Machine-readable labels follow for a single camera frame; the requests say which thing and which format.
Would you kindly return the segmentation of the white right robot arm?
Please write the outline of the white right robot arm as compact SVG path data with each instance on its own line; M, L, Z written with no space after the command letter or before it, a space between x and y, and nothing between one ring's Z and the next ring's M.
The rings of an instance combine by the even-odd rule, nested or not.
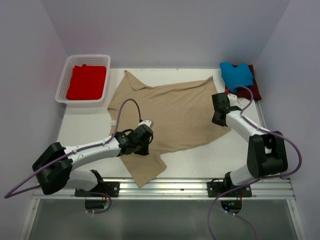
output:
M252 121L245 121L241 116L242 109L231 105L226 93L216 93L211 98L214 109L212 123L231 128L248 143L246 164L226 173L223 178L222 189L227 196L235 196L243 184L288 169L284 140L275 136L281 135L280 132L269 132Z

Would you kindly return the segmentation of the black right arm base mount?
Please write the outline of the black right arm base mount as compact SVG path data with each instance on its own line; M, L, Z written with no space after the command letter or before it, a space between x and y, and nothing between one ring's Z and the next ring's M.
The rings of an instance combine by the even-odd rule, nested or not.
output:
M206 183L207 186L207 195L209 198L215 198L218 195L227 192L231 189L236 188L237 186L233 185L230 178L230 172L227 172L224 178L213 178L211 181ZM224 197L232 198L232 197L252 197L252 190L250 186L242 187L239 190L232 191L224 195Z

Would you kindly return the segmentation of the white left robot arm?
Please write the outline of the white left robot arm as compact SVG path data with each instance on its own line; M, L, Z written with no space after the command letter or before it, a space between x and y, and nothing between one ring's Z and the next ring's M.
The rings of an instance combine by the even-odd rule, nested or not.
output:
M100 141L78 146L52 143L32 165L44 195L52 195L63 188L74 188L85 196L99 196L108 192L97 170L81 171L81 166L106 158L136 154L147 156L153 140L153 121L143 120L137 128L116 132Z

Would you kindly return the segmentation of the beige t shirt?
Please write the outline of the beige t shirt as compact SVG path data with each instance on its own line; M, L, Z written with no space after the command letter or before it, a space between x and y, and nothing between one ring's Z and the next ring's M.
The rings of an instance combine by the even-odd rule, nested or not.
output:
M159 86L142 83L129 71L108 105L118 130L135 129L138 118L153 121L149 155L124 155L120 159L141 188L166 169L161 155L209 144L231 131L212 123L216 94L213 77Z

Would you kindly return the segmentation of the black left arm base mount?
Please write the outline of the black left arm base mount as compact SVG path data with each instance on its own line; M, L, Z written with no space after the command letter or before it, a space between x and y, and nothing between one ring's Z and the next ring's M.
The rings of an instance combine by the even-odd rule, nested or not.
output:
M94 175L94 186L89 188L89 190L77 188L74 193L76 197L99 197L99 194L105 194L111 198L117 198L119 196L119 181L104 181L97 170L91 170L90 173Z

